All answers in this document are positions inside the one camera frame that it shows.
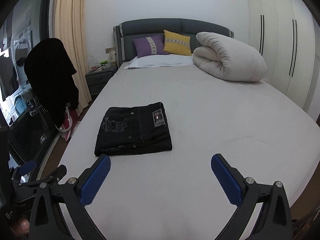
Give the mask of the person's left hand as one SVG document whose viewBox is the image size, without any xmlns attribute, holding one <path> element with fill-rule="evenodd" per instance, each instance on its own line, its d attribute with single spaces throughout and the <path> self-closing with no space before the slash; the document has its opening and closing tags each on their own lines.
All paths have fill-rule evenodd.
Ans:
<svg viewBox="0 0 320 240">
<path fill-rule="evenodd" d="M 15 223 L 11 224 L 10 229 L 17 239 L 29 234 L 30 223 L 27 219 L 21 218 Z"/>
</svg>

